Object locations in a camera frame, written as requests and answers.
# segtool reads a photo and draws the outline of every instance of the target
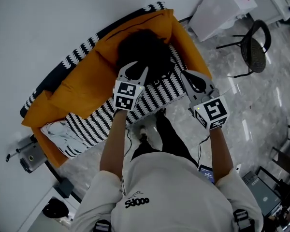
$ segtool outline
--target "marble floor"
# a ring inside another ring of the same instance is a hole
[[[234,42],[236,39],[232,37],[233,34],[246,34],[251,24],[248,19],[239,20],[232,28],[205,42],[199,42],[188,23],[182,23],[203,56],[214,84],[227,100],[231,116],[223,132],[234,165],[241,164],[240,175],[263,166],[276,177],[284,178],[287,173],[271,162],[269,153],[273,146],[280,147],[290,134],[287,128],[290,124],[290,28],[286,25],[270,26],[272,45],[266,54],[266,68],[259,74],[236,79],[228,77],[247,72],[240,49],[231,46],[216,50],[216,46]],[[264,42],[261,31],[255,34],[255,38],[260,43]],[[199,143],[207,137],[208,132],[192,117],[187,110],[188,104],[189,99],[185,96],[168,105],[166,115],[191,155],[197,159]],[[146,125],[152,145],[157,149],[162,147],[152,116],[132,126],[132,145],[124,160],[123,176],[139,144],[138,128],[141,124]],[[58,169],[60,175],[69,178],[75,185],[75,192],[81,198],[99,170],[103,147],[104,143],[101,143],[77,158],[68,160]],[[129,147],[130,141],[126,138],[125,150]],[[200,164],[211,166],[210,147],[210,140],[202,144]]]

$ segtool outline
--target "orange sofa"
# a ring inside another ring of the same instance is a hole
[[[147,13],[119,25],[95,44],[54,92],[41,92],[24,117],[22,124],[32,128],[41,148],[55,167],[61,166],[68,158],[40,131],[40,127],[63,119],[69,112],[87,118],[108,100],[118,73],[118,44],[139,29],[154,31],[174,46],[189,70],[211,78],[192,39],[173,16],[173,10]]]

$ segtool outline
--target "sofa armrest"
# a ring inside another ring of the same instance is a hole
[[[188,70],[198,71],[212,79],[211,73],[193,40],[174,16],[172,20],[171,44],[183,58]]]
[[[31,129],[48,160],[56,168],[60,167],[68,158],[62,154],[58,147],[41,132],[40,128]]]

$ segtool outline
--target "white t-shirt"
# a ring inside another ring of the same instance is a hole
[[[247,210],[256,232],[263,227],[261,210],[233,169],[216,186],[183,157],[164,152],[135,158],[125,179],[100,171],[75,215],[72,231],[91,232],[106,219],[115,232],[232,232],[233,212]]]

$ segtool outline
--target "person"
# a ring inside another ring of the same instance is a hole
[[[125,190],[121,187],[127,111],[116,112],[100,161],[72,223],[72,231],[231,232],[233,212],[243,209],[261,231],[263,217],[252,193],[233,168],[221,128],[210,131],[215,185],[198,171],[165,111],[157,114],[162,151],[144,129]]]

